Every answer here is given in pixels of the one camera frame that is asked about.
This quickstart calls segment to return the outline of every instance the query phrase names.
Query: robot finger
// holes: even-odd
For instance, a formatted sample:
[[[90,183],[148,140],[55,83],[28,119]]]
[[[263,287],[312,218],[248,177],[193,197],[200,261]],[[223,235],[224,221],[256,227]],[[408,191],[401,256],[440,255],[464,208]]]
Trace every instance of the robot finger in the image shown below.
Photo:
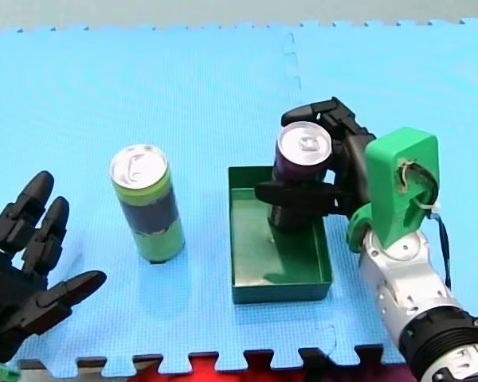
[[[66,224],[69,218],[69,203],[63,197],[57,197],[36,230],[23,253],[22,271],[26,274],[48,275],[62,253],[62,241],[65,238]]]

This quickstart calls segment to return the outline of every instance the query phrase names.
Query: robotic hand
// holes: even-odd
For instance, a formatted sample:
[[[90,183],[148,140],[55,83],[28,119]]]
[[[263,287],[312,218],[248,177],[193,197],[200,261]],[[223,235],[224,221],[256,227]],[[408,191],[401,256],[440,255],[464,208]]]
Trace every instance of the robotic hand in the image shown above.
[[[376,138],[355,122],[338,99],[285,113],[282,126],[319,124],[333,140],[334,184],[261,183],[257,198],[317,216],[347,216],[347,242],[359,253],[359,270],[370,286],[392,341],[421,382],[478,382],[478,317],[451,293],[448,237],[433,213],[439,191],[437,139],[404,128]],[[429,258],[420,230],[437,220],[446,279]]]
[[[69,203],[56,198],[40,228],[35,228],[53,189],[53,176],[43,171],[0,214],[0,362],[10,361],[23,341],[43,334],[72,313],[71,308],[106,280],[100,271],[78,275],[51,289],[48,273],[57,265],[69,217]],[[12,265],[22,251],[22,269]]]

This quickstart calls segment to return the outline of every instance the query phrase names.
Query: green box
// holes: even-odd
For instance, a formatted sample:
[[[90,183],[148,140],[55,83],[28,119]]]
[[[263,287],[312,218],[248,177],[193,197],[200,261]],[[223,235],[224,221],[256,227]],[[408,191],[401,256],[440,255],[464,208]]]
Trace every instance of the green box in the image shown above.
[[[315,301],[326,297],[331,265],[321,218],[303,232],[282,233],[254,187],[271,166],[229,168],[232,292],[236,304]]]

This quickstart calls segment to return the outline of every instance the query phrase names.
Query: interlocking foam tile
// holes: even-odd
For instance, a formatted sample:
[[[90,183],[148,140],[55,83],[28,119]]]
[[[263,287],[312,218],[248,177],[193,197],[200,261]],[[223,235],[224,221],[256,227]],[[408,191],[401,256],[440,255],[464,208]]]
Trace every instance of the interlocking foam tile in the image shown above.
[[[49,170],[53,197],[72,209],[50,284],[91,269],[108,281],[16,361],[72,377],[77,359],[106,357],[105,376],[130,376],[138,355],[162,355],[161,372],[176,373],[190,371],[191,353],[218,352],[219,370],[246,368],[246,350],[273,350],[273,368],[301,366],[299,348],[329,353],[326,302],[231,297],[227,168],[272,163],[299,93],[287,30],[17,31],[0,34],[0,211]],[[186,231],[185,251],[162,266],[137,255],[108,177],[115,152],[139,142],[167,154]]]
[[[410,126],[438,136],[441,214],[449,231],[453,292],[478,315],[478,21],[414,26],[322,28],[293,32],[305,103],[339,97],[375,134]],[[337,364],[357,362],[354,347],[384,344],[385,362],[402,361],[380,324],[369,291],[358,283],[340,218],[327,219],[335,281],[316,315],[335,327]],[[442,271],[437,226],[425,224],[433,263]]]

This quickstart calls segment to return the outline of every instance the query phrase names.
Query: cable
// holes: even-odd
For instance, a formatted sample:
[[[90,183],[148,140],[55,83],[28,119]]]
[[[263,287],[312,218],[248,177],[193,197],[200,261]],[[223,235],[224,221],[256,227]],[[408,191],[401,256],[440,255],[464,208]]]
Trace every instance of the cable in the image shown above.
[[[407,189],[409,187],[407,182],[407,171],[411,170],[419,177],[424,178],[428,183],[431,184],[431,194],[427,201],[421,201],[414,199],[414,203],[426,211],[426,216],[429,219],[435,220],[439,224],[439,239],[441,242],[441,252],[443,254],[443,260],[445,263],[445,285],[451,290],[452,289],[452,276],[450,271],[450,250],[449,250],[449,240],[448,233],[446,232],[446,226],[443,222],[441,216],[434,212],[434,205],[437,202],[437,196],[439,194],[439,185],[437,184],[436,178],[428,171],[425,167],[415,163],[415,162],[406,162],[402,164],[400,169],[400,178],[402,182],[402,188]]]

